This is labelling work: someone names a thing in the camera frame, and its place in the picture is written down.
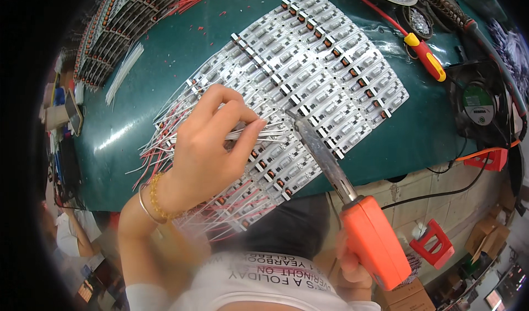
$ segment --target cooling fan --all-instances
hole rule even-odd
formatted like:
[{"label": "cooling fan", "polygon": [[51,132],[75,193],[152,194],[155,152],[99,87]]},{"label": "cooling fan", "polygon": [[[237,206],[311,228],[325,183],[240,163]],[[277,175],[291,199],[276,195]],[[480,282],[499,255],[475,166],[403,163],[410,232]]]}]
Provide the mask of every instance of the cooling fan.
[{"label": "cooling fan", "polygon": [[512,106],[498,64],[469,61],[445,71],[458,134],[475,140],[478,148],[509,149],[515,140]]}]

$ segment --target green workbench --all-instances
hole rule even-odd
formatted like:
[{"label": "green workbench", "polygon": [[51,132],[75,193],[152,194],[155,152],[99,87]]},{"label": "green workbench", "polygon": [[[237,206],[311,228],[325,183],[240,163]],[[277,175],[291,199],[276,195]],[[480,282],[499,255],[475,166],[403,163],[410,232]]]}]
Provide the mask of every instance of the green workbench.
[{"label": "green workbench", "polygon": [[[75,148],[83,177],[80,197],[89,210],[122,209],[141,175],[124,173],[142,165],[137,149],[153,135],[152,119],[160,107],[232,32],[243,30],[280,1],[205,0],[182,15],[165,18],[140,39],[145,51],[119,88],[113,109],[106,106],[105,94],[115,73],[102,91],[85,94],[83,129]],[[464,139],[456,134],[442,85],[407,56],[402,35],[360,0],[329,1],[362,28],[409,93],[392,118],[340,162],[351,182],[358,186],[452,160]],[[485,29],[473,11],[464,4],[462,8]],[[455,35],[437,30],[428,43],[444,66],[459,62]],[[464,154],[475,150],[469,141]],[[295,196],[329,190],[331,185],[320,175]]]}]

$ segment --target black cable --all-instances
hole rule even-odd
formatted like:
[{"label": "black cable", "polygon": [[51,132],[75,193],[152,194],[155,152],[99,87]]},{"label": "black cable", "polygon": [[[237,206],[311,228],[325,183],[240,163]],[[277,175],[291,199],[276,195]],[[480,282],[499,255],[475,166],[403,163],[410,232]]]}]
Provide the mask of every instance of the black cable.
[{"label": "black cable", "polygon": [[458,194],[458,193],[461,193],[461,192],[464,192],[464,191],[468,190],[470,187],[472,187],[476,183],[476,181],[478,181],[479,177],[481,176],[481,174],[485,170],[485,166],[487,166],[487,162],[489,160],[489,156],[490,156],[490,153],[487,154],[487,159],[485,160],[485,163],[483,164],[483,167],[481,168],[481,171],[479,171],[478,176],[474,179],[473,182],[470,183],[470,185],[466,186],[465,188],[462,188],[462,189],[459,189],[459,190],[454,190],[454,191],[440,192],[440,193],[437,193],[437,194],[430,194],[430,195],[424,195],[424,196],[408,198],[407,200],[404,200],[404,201],[400,201],[400,202],[396,202],[396,203],[393,203],[393,204],[390,204],[390,205],[386,205],[385,207],[382,207],[382,210],[385,210],[385,209],[391,208],[391,207],[395,207],[397,205],[401,205],[401,204],[404,204],[404,203],[417,201],[417,200],[420,200],[420,199],[425,199],[425,198],[430,198],[430,197],[439,197],[439,196],[445,196],[445,195],[453,195],[453,194]]},{"label": "black cable", "polygon": [[[338,215],[338,211],[336,211],[336,208],[334,207],[334,203],[332,202],[331,195],[327,193],[328,200],[331,203],[332,210],[334,212],[334,215],[336,216],[336,221],[338,221],[338,231],[342,230],[342,221],[340,220],[340,216]],[[331,276],[332,271],[334,270],[334,267],[336,266],[336,262],[338,262],[338,258],[334,257],[334,262],[332,262],[331,269],[329,270],[329,273],[327,274],[327,278]]]},{"label": "black cable", "polygon": [[433,172],[433,173],[437,173],[438,175],[442,175],[443,173],[446,173],[448,172],[449,169],[452,168],[453,164],[455,163],[455,160],[458,159],[459,157],[461,157],[461,155],[463,155],[463,151],[465,151],[465,148],[466,148],[466,142],[468,141],[467,138],[465,138],[465,143],[463,144],[463,148],[461,149],[461,151],[459,152],[459,155],[457,155],[453,160],[451,160],[450,162],[448,162],[448,168],[446,168],[446,170],[442,171],[442,172],[437,172],[437,171],[434,171],[430,168],[427,168],[430,172]]}]

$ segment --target stack of circuit boards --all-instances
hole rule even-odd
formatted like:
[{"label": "stack of circuit boards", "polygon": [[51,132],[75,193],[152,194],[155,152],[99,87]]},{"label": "stack of circuit boards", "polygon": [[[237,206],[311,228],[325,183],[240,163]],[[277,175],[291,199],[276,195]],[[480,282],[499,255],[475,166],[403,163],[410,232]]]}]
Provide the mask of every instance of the stack of circuit boards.
[{"label": "stack of circuit boards", "polygon": [[290,132],[256,145],[242,178],[209,202],[216,214],[206,217],[206,231],[220,223],[245,230],[321,173],[286,110],[307,117],[340,162],[409,97],[375,45],[328,0],[282,0],[232,34],[162,108],[160,146],[172,149],[162,137],[171,133],[164,131],[175,116],[171,105],[191,109],[212,83],[239,91],[261,118]]},{"label": "stack of circuit boards", "polygon": [[74,78],[102,87],[117,62],[177,0],[103,0],[88,23],[76,56]]}]

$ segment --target screwdriver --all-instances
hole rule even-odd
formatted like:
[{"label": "screwdriver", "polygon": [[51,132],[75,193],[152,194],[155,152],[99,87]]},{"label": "screwdriver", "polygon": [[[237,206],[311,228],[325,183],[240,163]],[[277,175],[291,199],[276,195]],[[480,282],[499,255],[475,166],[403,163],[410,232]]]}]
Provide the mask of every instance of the screwdriver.
[{"label": "screwdriver", "polygon": [[294,118],[294,129],[343,202],[340,219],[347,233],[347,248],[354,253],[378,286],[392,290],[411,273],[406,255],[386,215],[373,196],[357,195],[338,162],[307,118]]},{"label": "screwdriver", "polygon": [[371,3],[369,0],[361,0],[365,4],[373,8],[374,11],[378,12],[380,16],[384,17],[388,22],[393,24],[403,35],[404,42],[408,46],[413,48],[417,53],[421,63],[428,70],[428,73],[431,74],[435,80],[443,82],[446,79],[446,73],[443,69],[443,66],[439,63],[437,58],[432,54],[432,51],[428,47],[427,43],[424,40],[419,41],[415,33],[408,33],[405,29],[402,28],[392,17],[388,16],[384,11],[380,10],[377,6]]}]

